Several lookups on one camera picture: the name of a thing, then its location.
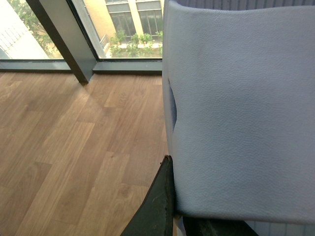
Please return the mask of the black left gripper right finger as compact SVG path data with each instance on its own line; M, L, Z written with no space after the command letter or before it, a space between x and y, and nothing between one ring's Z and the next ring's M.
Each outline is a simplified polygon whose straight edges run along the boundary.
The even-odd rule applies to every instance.
M188 236L257 236L245 222L239 220L183 217Z

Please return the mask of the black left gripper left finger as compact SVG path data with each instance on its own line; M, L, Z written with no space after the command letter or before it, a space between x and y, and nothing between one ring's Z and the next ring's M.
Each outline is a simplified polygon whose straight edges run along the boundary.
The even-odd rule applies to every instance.
M143 203L121 235L171 236L175 208L173 161L166 155Z

